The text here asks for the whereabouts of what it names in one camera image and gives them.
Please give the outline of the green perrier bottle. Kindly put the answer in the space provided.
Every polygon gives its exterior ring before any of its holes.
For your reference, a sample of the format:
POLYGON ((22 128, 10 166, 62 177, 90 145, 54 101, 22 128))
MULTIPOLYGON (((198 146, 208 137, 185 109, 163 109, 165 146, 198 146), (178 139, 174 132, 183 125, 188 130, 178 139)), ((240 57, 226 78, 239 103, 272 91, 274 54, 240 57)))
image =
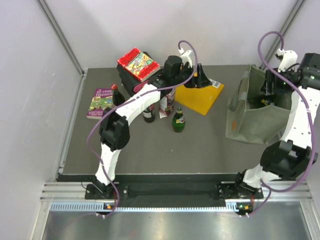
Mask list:
POLYGON ((262 104, 264 104, 265 106, 270 106, 273 104, 273 102, 271 100, 268 100, 268 99, 262 99, 260 101, 262 104))
POLYGON ((176 133, 182 132, 185 128, 185 124, 186 122, 185 122, 185 116, 183 114, 183 110, 181 107, 178 107, 176 110, 176 113, 173 116, 172 123, 171 123, 173 131, 176 133))

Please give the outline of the green canvas bag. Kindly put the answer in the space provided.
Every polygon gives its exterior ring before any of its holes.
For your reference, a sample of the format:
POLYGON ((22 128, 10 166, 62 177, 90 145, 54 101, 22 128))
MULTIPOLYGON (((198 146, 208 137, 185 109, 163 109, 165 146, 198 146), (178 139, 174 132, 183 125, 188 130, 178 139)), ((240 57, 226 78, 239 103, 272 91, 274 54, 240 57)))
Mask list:
POLYGON ((227 101, 225 137, 251 144, 268 144, 287 125, 291 93, 279 94, 274 105, 265 105, 261 92, 265 71, 247 65, 234 94, 227 101))

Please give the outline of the grape juice carton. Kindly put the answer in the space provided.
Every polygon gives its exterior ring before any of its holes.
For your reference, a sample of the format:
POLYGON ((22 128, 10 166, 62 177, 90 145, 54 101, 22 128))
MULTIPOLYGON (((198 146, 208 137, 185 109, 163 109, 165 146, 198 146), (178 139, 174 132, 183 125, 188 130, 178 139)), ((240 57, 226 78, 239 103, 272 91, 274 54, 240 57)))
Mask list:
POLYGON ((175 108, 176 89, 173 88, 166 96, 159 101, 159 117, 168 117, 175 108))

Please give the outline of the cola bottle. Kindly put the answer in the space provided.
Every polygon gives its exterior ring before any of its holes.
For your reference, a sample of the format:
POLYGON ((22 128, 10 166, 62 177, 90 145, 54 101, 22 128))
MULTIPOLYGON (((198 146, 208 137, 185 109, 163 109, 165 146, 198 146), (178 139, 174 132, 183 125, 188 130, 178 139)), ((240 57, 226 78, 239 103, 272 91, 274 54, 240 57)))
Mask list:
POLYGON ((112 102, 117 107, 122 105, 126 100, 125 97, 120 93, 116 84, 111 85, 112 89, 112 102))
POLYGON ((142 112, 142 115, 143 115, 143 119, 145 122, 147 123, 152 123, 155 118, 156 118, 156 115, 155 115, 155 107, 153 104, 151 104, 150 106, 148 106, 143 112, 142 112))

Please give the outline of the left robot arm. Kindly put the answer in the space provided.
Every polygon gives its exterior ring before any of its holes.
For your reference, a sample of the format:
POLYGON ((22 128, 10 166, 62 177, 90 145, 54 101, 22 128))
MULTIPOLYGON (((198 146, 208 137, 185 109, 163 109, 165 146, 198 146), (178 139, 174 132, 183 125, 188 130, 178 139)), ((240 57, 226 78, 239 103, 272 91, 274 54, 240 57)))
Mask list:
POLYGON ((205 75, 200 63, 192 65, 188 60, 171 55, 164 67, 154 73, 138 93, 119 106, 107 108, 99 120, 101 153, 96 154, 99 167, 90 184, 90 192, 102 199, 119 193, 113 182, 118 157, 130 140, 130 124, 147 107, 160 101, 173 88, 184 85, 201 89, 212 86, 213 82, 205 75))

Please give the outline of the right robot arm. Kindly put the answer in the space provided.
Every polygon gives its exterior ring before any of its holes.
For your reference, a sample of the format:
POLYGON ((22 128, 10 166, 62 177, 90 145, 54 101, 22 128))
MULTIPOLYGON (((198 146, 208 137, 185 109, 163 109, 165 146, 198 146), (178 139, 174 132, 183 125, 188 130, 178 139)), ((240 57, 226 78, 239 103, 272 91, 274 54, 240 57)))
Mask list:
POLYGON ((238 174, 233 192, 239 198, 255 195, 262 184, 274 180, 299 181, 318 158, 313 126, 320 106, 320 55, 306 53, 298 68, 296 52, 279 50, 276 56, 280 65, 266 71, 262 89, 268 95, 291 93, 287 124, 260 163, 238 174))

